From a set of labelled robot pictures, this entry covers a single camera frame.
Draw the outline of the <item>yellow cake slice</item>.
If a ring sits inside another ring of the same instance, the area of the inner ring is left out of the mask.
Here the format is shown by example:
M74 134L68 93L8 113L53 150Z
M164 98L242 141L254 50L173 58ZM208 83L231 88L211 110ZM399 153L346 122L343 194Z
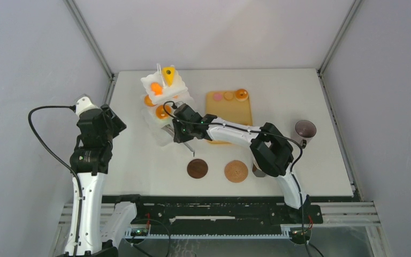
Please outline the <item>yellow cake slice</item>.
M168 86L171 87L171 85L174 82L174 76L175 76L176 69L174 66L168 66L168 67L163 67L162 68L162 77L164 80L164 83Z

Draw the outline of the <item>orange egg tart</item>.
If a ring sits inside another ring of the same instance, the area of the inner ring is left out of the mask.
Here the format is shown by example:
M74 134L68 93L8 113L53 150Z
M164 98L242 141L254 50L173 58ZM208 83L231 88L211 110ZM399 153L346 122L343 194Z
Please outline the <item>orange egg tart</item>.
M153 104L152 100L150 99L149 95L146 95L143 99L144 104L148 107L154 107L156 106L155 104Z

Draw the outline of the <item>orange fish cookie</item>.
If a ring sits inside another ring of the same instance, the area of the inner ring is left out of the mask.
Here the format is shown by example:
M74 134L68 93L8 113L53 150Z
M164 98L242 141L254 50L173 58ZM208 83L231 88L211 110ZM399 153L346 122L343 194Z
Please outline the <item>orange fish cookie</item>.
M163 86L157 82L151 83L150 89L155 96L163 95Z

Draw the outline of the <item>metal serving tongs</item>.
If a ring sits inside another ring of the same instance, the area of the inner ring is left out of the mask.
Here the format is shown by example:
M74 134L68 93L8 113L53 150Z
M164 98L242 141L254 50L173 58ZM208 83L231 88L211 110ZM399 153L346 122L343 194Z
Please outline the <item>metal serving tongs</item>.
M175 136L175 132L174 132L174 128L171 125L165 125L162 127L162 130L165 131L167 134L169 134L171 137L174 138ZM193 147L191 147L188 143L183 142L182 143L185 147L187 147L189 149L189 151L192 153L192 156L195 157L195 150Z

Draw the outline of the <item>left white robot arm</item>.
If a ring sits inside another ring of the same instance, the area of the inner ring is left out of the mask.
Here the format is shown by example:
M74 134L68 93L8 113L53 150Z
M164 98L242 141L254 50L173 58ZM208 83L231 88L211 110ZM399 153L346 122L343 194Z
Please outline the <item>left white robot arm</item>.
M70 165L73 176L73 213L63 256L94 256L102 249L100 209L104 182L112 158L113 139L126 124L109 105L81 110Z

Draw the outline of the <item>pink macaron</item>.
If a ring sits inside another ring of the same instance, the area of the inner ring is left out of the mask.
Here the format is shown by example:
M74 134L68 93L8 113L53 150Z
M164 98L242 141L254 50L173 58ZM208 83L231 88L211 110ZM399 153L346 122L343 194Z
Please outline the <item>pink macaron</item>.
M221 92L216 92L213 94L214 101L221 101L223 99L223 94Z

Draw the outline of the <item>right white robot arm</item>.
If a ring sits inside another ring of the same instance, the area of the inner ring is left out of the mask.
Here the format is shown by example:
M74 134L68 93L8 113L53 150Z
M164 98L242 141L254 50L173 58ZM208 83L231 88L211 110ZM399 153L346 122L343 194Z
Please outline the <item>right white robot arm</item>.
M170 102L176 143L193 139L223 141L248 148L256 167L266 175L275 178L282 190L284 203L288 205L288 217L295 223L303 222L309 216L309 196L296 178L293 167L299 161L294 158L293 147L300 144L287 138L271 123L263 126L245 126L232 123L216 115L200 115L188 104Z

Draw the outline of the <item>white three-tier dessert stand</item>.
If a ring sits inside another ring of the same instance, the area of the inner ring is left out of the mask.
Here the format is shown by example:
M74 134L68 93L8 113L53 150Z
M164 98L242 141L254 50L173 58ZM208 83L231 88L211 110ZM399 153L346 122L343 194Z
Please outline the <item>white three-tier dessert stand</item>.
M146 95L142 97L141 111L157 145L164 147L173 142L172 104L184 103L196 108L188 88L175 66L157 64L157 71L141 78Z

